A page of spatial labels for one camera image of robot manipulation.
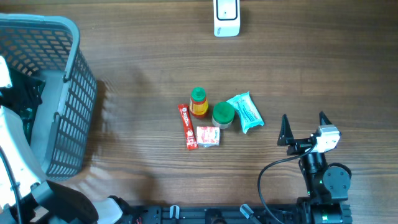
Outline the red stick sachet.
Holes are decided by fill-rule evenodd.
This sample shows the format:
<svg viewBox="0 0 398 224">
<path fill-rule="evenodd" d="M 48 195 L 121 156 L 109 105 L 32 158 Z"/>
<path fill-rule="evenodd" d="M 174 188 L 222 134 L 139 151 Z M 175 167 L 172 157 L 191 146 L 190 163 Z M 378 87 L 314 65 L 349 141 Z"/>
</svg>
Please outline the red stick sachet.
<svg viewBox="0 0 398 224">
<path fill-rule="evenodd" d="M 189 151 L 197 149 L 198 144 L 197 144 L 197 140 L 195 138 L 192 121 L 190 119 L 188 105 L 180 104 L 177 107 L 180 112 L 182 123 L 183 123 L 187 149 Z"/>
</svg>

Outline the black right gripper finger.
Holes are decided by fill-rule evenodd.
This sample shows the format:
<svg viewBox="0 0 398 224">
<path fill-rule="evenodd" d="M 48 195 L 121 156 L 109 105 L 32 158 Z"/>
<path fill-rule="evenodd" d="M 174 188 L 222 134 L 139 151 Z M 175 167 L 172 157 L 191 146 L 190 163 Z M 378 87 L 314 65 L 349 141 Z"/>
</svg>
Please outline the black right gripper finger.
<svg viewBox="0 0 398 224">
<path fill-rule="evenodd" d="M 282 116 L 281 129 L 277 140 L 278 146 L 289 146 L 294 144 L 294 135 L 290 128 L 289 120 L 286 114 Z"/>
<path fill-rule="evenodd" d="M 320 125 L 332 125 L 332 122 L 327 118 L 326 114 L 321 111 L 319 112 L 319 119 L 320 119 Z"/>
</svg>

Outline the green glove package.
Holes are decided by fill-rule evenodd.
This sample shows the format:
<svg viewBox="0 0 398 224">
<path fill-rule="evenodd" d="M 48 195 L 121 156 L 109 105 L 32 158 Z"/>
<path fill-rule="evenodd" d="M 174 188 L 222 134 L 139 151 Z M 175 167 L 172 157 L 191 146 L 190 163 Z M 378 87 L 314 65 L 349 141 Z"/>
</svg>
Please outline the green glove package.
<svg viewBox="0 0 398 224">
<path fill-rule="evenodd" d="M 24 135 L 30 144 L 37 109 L 42 104 L 41 95 L 45 81 L 13 68 L 9 69 L 9 73 L 12 82 L 11 93 L 14 94 L 11 110 L 20 116 Z"/>
</svg>

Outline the clear jar green lid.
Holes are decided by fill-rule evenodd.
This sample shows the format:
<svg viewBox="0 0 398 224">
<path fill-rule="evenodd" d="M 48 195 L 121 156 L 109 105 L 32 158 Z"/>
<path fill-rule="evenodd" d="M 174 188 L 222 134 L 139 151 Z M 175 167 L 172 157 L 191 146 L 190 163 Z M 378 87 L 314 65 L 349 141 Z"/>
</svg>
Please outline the clear jar green lid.
<svg viewBox="0 0 398 224">
<path fill-rule="evenodd" d="M 220 129 L 227 129 L 231 126 L 234 115 L 235 110 L 229 103 L 219 102 L 213 107 L 212 123 Z"/>
</svg>

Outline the teal wet wipes pack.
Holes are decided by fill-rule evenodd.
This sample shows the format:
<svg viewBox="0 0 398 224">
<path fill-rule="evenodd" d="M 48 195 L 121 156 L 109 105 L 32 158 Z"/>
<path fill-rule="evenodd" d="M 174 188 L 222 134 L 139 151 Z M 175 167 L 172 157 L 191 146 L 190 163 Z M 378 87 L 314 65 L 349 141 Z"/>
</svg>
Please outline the teal wet wipes pack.
<svg viewBox="0 0 398 224">
<path fill-rule="evenodd" d="M 240 118 L 241 127 L 244 134 L 246 134 L 250 128 L 265 125 L 260 113 L 250 97 L 250 92 L 236 95 L 226 102 L 236 110 Z"/>
</svg>

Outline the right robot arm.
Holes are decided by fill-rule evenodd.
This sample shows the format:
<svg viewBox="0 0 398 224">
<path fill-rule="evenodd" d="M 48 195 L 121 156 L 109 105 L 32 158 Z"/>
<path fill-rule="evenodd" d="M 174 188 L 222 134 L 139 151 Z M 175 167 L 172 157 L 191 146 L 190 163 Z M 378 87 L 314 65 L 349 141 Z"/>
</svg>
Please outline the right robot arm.
<svg viewBox="0 0 398 224">
<path fill-rule="evenodd" d="M 298 166 L 307 188 L 307 197 L 297 199 L 297 223 L 352 223 L 348 200 L 351 170 L 340 163 L 327 163 L 325 154 L 337 147 L 340 130 L 324 112 L 319 113 L 320 125 L 308 138 L 296 139 L 289 120 L 282 116 L 278 146 L 287 146 L 288 156 L 299 156 Z"/>
</svg>

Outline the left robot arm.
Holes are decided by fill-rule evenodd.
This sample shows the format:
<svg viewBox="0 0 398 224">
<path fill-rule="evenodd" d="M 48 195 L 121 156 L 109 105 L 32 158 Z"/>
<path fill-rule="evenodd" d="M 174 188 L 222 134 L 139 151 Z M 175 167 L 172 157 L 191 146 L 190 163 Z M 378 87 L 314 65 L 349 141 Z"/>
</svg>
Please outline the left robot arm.
<svg viewBox="0 0 398 224">
<path fill-rule="evenodd" d="M 77 190 L 48 180 L 30 148 L 45 81 L 24 75 L 1 59 L 1 223 L 124 223 L 116 197 L 91 202 Z"/>
</svg>

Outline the red small packet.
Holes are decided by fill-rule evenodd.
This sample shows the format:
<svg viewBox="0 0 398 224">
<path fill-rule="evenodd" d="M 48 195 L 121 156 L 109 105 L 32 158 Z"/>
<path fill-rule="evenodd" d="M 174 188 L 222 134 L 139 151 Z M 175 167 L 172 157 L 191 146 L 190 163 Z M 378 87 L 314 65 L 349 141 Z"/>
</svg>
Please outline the red small packet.
<svg viewBox="0 0 398 224">
<path fill-rule="evenodd" d="M 203 147 L 218 146 L 221 131 L 219 127 L 197 126 L 197 144 Z"/>
</svg>

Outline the yellow bottle green cap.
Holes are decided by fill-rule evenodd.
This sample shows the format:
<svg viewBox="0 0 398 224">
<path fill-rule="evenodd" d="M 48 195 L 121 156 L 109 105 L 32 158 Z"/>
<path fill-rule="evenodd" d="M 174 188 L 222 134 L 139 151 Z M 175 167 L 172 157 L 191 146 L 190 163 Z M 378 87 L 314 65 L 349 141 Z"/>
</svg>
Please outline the yellow bottle green cap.
<svg viewBox="0 0 398 224">
<path fill-rule="evenodd" d="M 191 92 L 189 110 L 191 114 L 198 118 L 204 118 L 209 108 L 206 91 L 202 87 L 195 87 Z"/>
</svg>

